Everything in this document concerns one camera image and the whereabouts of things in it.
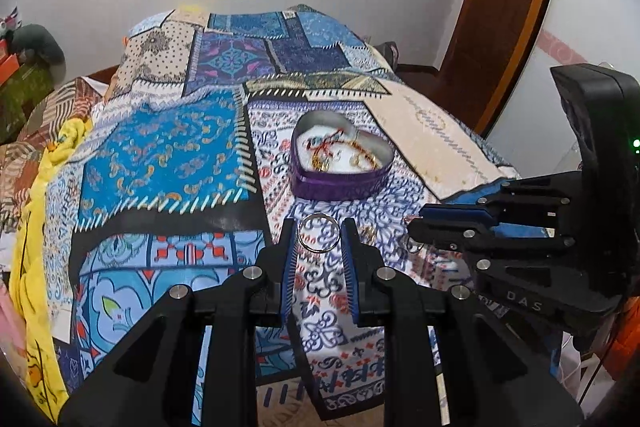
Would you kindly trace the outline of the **purple heart-shaped tin box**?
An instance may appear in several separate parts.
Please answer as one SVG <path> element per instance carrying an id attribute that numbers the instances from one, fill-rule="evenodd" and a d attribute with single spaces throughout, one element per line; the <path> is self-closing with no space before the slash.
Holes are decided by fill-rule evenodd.
<path id="1" fill-rule="evenodd" d="M 378 194 L 387 183 L 395 149 L 343 114 L 318 109 L 296 122 L 290 156 L 294 196 L 339 202 Z"/>

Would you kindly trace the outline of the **patchwork patterned blue bedspread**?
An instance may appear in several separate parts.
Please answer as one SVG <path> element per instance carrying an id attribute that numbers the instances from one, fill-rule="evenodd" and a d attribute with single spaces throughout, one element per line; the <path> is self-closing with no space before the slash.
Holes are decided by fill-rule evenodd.
<path id="1" fill-rule="evenodd" d="M 318 109 L 393 145 L 378 194 L 293 195 L 292 134 Z M 337 225 L 354 219 L 386 265 L 444 289 L 465 283 L 468 269 L 457 251 L 413 243 L 409 220 L 426 204 L 514 176 L 482 138 L 321 12 L 149 17 L 130 30 L 101 114 L 47 185 L 44 277 L 68 397 L 169 288 L 222 285 L 293 219 L 293 325 L 256 333 L 259 404 L 333 418 L 377 409 L 383 333 L 352 324 Z"/>

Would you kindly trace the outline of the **dark bag on floor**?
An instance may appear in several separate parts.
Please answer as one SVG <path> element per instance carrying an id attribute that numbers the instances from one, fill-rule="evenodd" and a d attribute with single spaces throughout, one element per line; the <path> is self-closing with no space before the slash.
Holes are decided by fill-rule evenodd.
<path id="1" fill-rule="evenodd" d="M 381 44 L 377 44 L 374 48 L 382 55 L 382 57 L 384 57 L 384 60 L 388 65 L 390 65 L 391 69 L 397 69 L 399 50 L 395 41 L 386 41 Z"/>

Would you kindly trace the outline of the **brown wooden door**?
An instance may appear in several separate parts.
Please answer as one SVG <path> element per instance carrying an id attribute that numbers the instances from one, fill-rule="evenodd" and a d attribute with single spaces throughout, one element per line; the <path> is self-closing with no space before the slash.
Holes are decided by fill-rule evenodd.
<path id="1" fill-rule="evenodd" d="M 549 0 L 463 0 L 433 100 L 486 136 L 533 49 Z"/>

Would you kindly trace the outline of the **yellow blanket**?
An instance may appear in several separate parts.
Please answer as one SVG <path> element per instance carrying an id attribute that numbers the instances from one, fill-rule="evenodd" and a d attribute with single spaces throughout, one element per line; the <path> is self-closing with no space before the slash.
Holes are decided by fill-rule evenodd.
<path id="1" fill-rule="evenodd" d="M 47 185 L 85 140 L 93 122 L 87 117 L 66 120 L 58 139 L 42 154 L 22 211 L 14 246 L 9 294 L 25 324 L 24 370 L 26 389 L 44 416 L 54 423 L 68 399 L 58 366 L 49 324 L 43 263 L 43 227 L 46 221 Z"/>

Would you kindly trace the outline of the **brown patterned cloth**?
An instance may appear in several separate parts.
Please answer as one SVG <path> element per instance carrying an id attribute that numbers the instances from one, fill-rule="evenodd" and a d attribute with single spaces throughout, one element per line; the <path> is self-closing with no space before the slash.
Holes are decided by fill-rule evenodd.
<path id="1" fill-rule="evenodd" d="M 49 94 L 24 124 L 15 142 L 1 147 L 1 232 L 14 232 L 37 176 L 44 150 L 70 118 L 86 120 L 103 98 L 84 77 Z"/>

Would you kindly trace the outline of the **dark green round cushion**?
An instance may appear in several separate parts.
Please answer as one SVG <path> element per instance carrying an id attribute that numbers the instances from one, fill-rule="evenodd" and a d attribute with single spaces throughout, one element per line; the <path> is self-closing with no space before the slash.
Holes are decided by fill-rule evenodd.
<path id="1" fill-rule="evenodd" d="M 65 55 L 47 28 L 28 24 L 17 28 L 8 39 L 9 50 L 24 57 L 27 62 L 41 61 L 49 67 L 55 86 L 66 76 Z"/>

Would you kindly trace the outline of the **orange box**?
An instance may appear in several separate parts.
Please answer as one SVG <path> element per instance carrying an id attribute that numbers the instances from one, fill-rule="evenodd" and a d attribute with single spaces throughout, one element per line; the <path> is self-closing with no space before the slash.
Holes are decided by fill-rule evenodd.
<path id="1" fill-rule="evenodd" d="M 0 86 L 5 84 L 18 70 L 20 62 L 15 54 L 8 55 L 0 65 Z"/>

